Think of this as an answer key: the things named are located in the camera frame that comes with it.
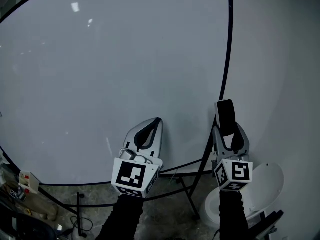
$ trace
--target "white marker cube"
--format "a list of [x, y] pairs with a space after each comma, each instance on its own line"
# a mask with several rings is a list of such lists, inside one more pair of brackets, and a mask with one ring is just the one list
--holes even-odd
[[111, 184], [119, 193], [146, 198], [158, 176], [158, 165], [115, 158]]
[[252, 182], [253, 163], [222, 159], [214, 174], [220, 190], [239, 191]]

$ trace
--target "black eraser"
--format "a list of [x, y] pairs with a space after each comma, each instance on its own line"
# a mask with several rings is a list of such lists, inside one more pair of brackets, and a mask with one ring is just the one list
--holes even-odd
[[220, 100], [215, 104], [217, 125], [223, 137], [235, 133], [236, 114], [234, 103], [231, 99]]

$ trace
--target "metal stand leg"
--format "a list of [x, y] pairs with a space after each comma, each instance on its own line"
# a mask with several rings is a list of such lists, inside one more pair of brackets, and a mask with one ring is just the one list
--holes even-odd
[[186, 184], [185, 184], [185, 182], [184, 182], [184, 179], [181, 178], [181, 177], [179, 177], [178, 181], [179, 181], [179, 183], [182, 184], [183, 189], [184, 189], [184, 191], [185, 191], [185, 193], [186, 193], [186, 196], [188, 197], [189, 202], [190, 202], [190, 204], [191, 204], [191, 206], [192, 206], [193, 212], [194, 212], [194, 214], [195, 214], [194, 216], [192, 216], [192, 219], [193, 219], [194, 221], [200, 220], [200, 215], [199, 215], [199, 213], [198, 213], [198, 211], [197, 211], [197, 209], [196, 209], [196, 206], [195, 206], [195, 204], [194, 204], [194, 201], [193, 201], [192, 198], [191, 198], [191, 195], [189, 194], [188, 190], [186, 189], [187, 187], [186, 187]]
[[80, 194], [79, 192], [76, 193], [76, 221], [77, 221], [77, 227], [78, 227], [78, 234], [79, 237], [83, 237], [86, 238], [87, 234], [82, 233], [81, 230], [81, 220], [80, 220], [80, 198], [84, 198], [85, 195], [84, 194]]

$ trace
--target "whiteboard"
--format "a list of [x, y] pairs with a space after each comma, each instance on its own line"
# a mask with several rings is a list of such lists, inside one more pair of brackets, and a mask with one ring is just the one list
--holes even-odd
[[1, 147], [42, 183], [106, 182], [160, 117], [164, 170], [202, 158], [228, 23], [228, 0], [29, 0], [0, 24]]

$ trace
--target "black frame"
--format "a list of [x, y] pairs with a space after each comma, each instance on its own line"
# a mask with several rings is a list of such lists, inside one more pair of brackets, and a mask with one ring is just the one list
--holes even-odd
[[[21, 7], [23, 4], [25, 4], [26, 2], [28, 2], [29, 0], [22, 0], [20, 1], [18, 4], [16, 4], [12, 9], [10, 9], [8, 11], [7, 14], [5, 14], [1, 19], [0, 19], [0, 24], [10, 15], [12, 14], [15, 10], [17, 10], [19, 7]], [[221, 90], [220, 90], [220, 95], [219, 95], [219, 101], [221, 101], [224, 98], [224, 93], [225, 93], [225, 89], [226, 89], [226, 84], [227, 84], [227, 78], [228, 78], [228, 72], [229, 72], [229, 64], [230, 64], [230, 56], [231, 56], [231, 48], [232, 48], [232, 37], [233, 37], [233, 21], [234, 21], [234, 2], [233, 0], [228, 0], [229, 3], [229, 23], [228, 23], [228, 40], [227, 40], [227, 49], [226, 49], [226, 58], [225, 58], [225, 65], [224, 65], [224, 73], [223, 73], [223, 79], [222, 79], [222, 85], [221, 85]], [[145, 201], [152, 201], [152, 200], [156, 200], [156, 199], [160, 199], [160, 198], [164, 198], [164, 197], [168, 197], [171, 195], [175, 195], [181, 192], [185, 192], [190, 204], [194, 210], [195, 216], [197, 219], [199, 219], [199, 214], [198, 211], [195, 208], [195, 205], [192, 201], [192, 195], [196, 190], [196, 187], [199, 183], [199, 180], [201, 178], [202, 175], [204, 174], [211, 174], [212, 171], [204, 171], [205, 170], [205, 166], [209, 160], [209, 156], [210, 153], [212, 152], [213, 149], [213, 134], [212, 134], [212, 130], [214, 128], [214, 126], [217, 124], [217, 118], [214, 118], [214, 122], [212, 125], [212, 129], [210, 132], [210, 136], [208, 139], [208, 142], [206, 144], [206, 148], [204, 150], [204, 154], [202, 159], [175, 167], [175, 168], [171, 168], [171, 169], [167, 169], [164, 171], [161, 171], [161, 175], [160, 178], [172, 178], [172, 177], [176, 177], [179, 178], [180, 182], [182, 183], [183, 188], [173, 191], [173, 192], [169, 192], [169, 193], [165, 193], [162, 195], [158, 195], [155, 197], [151, 197], [151, 198], [146, 198]], [[20, 169], [13, 163], [13, 161], [9, 158], [9, 156], [6, 154], [6, 152], [2, 149], [2, 147], [0, 146], [0, 149], [3, 152], [4, 157], [8, 160], [8, 162], [10, 163], [10, 165], [8, 166], [15, 174], [19, 175], [20, 173]], [[196, 163], [199, 163], [200, 167], [198, 172], [195, 173], [180, 173], [180, 174], [163, 174], [166, 172], [170, 172], [170, 171], [174, 171], [186, 166], [190, 166]], [[194, 179], [194, 182], [191, 186], [186, 186], [182, 177], [187, 177], [187, 176], [196, 176]], [[91, 185], [102, 185], [102, 184], [110, 184], [111, 181], [107, 181], [107, 182], [99, 182], [99, 183], [88, 183], [88, 184], [63, 184], [63, 185], [59, 185], [59, 184], [40, 184], [42, 186], [65, 186], [65, 187], [69, 187], [69, 186], [91, 186]], [[114, 203], [110, 203], [110, 204], [96, 204], [96, 205], [80, 205], [80, 201], [79, 201], [79, 193], [77, 193], [77, 204], [64, 204], [62, 202], [60, 202], [59, 200], [57, 200], [56, 198], [54, 198], [53, 196], [51, 196], [49, 193], [47, 193], [43, 188], [39, 187], [39, 192], [42, 193], [44, 196], [46, 196], [48, 199], [50, 199], [51, 201], [53, 201], [54, 203], [56, 203], [57, 205], [65, 208], [66, 210], [68, 210], [69, 212], [77, 215], [77, 219], [78, 219], [78, 225], [80, 228], [80, 223], [79, 223], [79, 211], [80, 208], [100, 208], [100, 207], [113, 207]]]

